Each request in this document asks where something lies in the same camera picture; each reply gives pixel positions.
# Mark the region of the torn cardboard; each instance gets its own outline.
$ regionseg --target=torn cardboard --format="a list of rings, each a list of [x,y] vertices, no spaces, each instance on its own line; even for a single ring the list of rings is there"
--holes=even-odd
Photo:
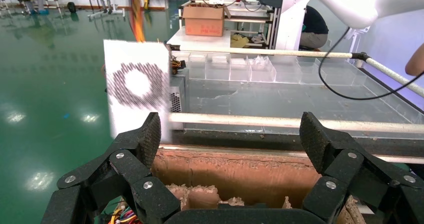
[[[185,6],[182,18],[185,20],[185,34],[192,36],[222,37],[225,15],[231,18],[227,7],[207,4]]]

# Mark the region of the metal mesh vent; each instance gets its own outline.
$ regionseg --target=metal mesh vent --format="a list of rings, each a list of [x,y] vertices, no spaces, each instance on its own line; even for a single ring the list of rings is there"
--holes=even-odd
[[[171,102],[171,112],[180,113],[181,112],[181,100],[179,92],[172,92],[169,94],[169,100]]]

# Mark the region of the wheel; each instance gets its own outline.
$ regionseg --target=wheel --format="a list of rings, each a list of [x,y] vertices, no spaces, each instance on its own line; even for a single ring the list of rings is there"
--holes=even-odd
[[[75,4],[73,2],[68,2],[67,8],[69,9],[70,13],[76,13],[77,12],[77,8],[75,7]]]

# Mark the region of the black circular pattern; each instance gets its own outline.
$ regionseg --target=black circular pattern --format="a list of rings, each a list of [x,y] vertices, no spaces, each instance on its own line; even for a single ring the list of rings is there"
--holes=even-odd
[[[137,108],[158,108],[165,104],[163,96],[166,93],[168,75],[156,64],[121,63],[120,66],[120,70],[108,75],[107,92],[116,98],[121,105]],[[150,83],[150,90],[143,96],[134,94],[126,86],[125,76],[133,70],[146,75]]]

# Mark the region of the plastic compartment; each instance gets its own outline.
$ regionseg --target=plastic compartment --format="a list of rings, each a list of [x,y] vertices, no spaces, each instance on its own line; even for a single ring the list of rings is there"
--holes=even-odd
[[[205,79],[206,78],[206,57],[205,53],[191,53],[188,57],[186,66],[190,70],[190,79]]]
[[[189,61],[190,58],[190,52],[173,51],[172,55],[177,61],[185,61],[186,63]]]
[[[302,71],[295,56],[281,56],[274,62],[275,81],[278,83],[298,84],[302,79]]]
[[[329,85],[351,86],[355,79],[356,67],[346,60],[325,60],[321,70],[325,72],[325,82]]]
[[[276,80],[276,69],[273,67],[267,56],[258,56],[263,58],[262,63],[255,63],[255,59],[249,59],[251,67],[252,82],[274,82]]]
[[[228,81],[230,79],[229,60],[229,54],[209,53],[205,64],[206,79]]]
[[[300,79],[301,84],[317,84],[322,85],[320,77],[318,76],[318,64],[320,63],[317,59],[314,62],[310,61],[299,61],[298,65],[302,72]],[[321,70],[322,77],[325,79],[327,74]]]
[[[229,63],[230,81],[250,81],[252,77],[252,68],[248,59],[232,58]]]

